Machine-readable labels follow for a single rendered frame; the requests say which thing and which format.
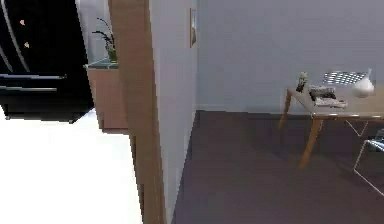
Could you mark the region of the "brown kitchen cabinet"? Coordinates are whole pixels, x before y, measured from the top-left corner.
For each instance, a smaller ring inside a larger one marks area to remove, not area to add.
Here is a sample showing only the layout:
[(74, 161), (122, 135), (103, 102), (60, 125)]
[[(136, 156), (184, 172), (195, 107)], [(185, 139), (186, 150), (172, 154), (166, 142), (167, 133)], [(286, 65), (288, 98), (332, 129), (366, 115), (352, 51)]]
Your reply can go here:
[(99, 128), (104, 133), (127, 133), (119, 67), (104, 58), (84, 65), (92, 92)]

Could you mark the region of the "dark house plant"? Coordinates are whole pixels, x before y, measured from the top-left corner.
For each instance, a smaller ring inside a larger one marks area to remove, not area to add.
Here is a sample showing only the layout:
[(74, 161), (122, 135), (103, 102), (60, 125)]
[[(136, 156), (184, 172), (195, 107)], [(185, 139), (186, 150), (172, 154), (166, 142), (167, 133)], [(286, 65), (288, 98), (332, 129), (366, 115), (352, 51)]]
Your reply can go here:
[(98, 18), (98, 20), (102, 21), (106, 25), (106, 27), (109, 30), (109, 33), (106, 34), (103, 31), (97, 30), (97, 31), (93, 31), (93, 34), (100, 34), (102, 36), (102, 38), (105, 41), (105, 49), (108, 53), (109, 61), (111, 63), (117, 63), (118, 59), (117, 59), (116, 46), (115, 46), (115, 40), (114, 40), (113, 32), (112, 32), (109, 24), (105, 20), (103, 20), (102, 18)]

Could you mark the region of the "small potted plant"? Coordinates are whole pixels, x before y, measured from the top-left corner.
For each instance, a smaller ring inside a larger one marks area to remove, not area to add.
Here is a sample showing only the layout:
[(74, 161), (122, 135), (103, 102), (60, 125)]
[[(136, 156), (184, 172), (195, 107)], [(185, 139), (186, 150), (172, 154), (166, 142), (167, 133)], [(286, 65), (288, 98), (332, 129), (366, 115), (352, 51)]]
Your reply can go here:
[(308, 73), (307, 72), (301, 72), (300, 77), (299, 77), (299, 81), (298, 81), (298, 85), (296, 87), (296, 91), (302, 92), (307, 81), (308, 81)]

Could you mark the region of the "grey stacked books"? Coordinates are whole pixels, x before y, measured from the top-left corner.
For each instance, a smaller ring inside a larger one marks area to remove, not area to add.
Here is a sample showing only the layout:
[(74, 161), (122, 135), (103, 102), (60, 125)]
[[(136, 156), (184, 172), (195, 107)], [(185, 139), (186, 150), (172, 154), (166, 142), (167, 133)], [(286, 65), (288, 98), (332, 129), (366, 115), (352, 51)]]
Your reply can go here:
[(309, 95), (317, 107), (346, 108), (348, 106), (346, 100), (337, 99), (334, 87), (310, 85)]

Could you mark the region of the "black fridge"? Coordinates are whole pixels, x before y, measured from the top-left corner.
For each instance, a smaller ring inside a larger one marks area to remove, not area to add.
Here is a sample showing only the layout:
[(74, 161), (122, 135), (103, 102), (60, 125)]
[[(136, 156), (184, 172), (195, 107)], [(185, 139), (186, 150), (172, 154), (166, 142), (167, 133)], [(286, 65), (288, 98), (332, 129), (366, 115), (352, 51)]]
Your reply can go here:
[(0, 90), (7, 119), (73, 123), (93, 108), (84, 67), (88, 63), (76, 0), (5, 0), (11, 25), (30, 72), (19, 61), (0, 5), (0, 45), (11, 75), (64, 76), (62, 80), (0, 78), (0, 86), (57, 88), (56, 92)]

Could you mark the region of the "wooden table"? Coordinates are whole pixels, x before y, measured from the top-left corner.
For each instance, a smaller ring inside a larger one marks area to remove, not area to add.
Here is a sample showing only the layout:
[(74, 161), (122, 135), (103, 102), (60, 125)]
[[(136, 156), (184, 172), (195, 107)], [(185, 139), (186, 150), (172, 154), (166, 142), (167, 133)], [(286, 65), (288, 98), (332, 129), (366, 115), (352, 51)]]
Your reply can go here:
[(307, 89), (300, 93), (296, 91), (296, 87), (293, 85), (286, 88), (285, 106), (279, 120), (279, 128), (282, 128), (288, 115), (292, 98), (295, 98), (304, 107), (312, 119), (309, 137), (300, 160), (301, 169), (309, 161), (321, 126), (325, 120), (384, 122), (384, 84), (376, 86), (374, 93), (366, 98), (356, 97), (349, 87), (338, 87), (335, 95), (338, 99), (347, 101), (348, 105), (345, 109), (315, 106)]

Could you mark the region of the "white vase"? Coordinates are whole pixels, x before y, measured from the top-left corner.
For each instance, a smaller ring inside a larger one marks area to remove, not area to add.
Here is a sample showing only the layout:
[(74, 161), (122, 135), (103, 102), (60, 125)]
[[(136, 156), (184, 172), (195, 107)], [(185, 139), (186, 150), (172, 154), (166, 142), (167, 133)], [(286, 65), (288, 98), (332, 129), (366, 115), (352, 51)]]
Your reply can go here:
[(372, 69), (369, 68), (366, 75), (356, 82), (353, 86), (352, 92), (358, 98), (366, 98), (373, 94), (375, 87), (370, 80)]

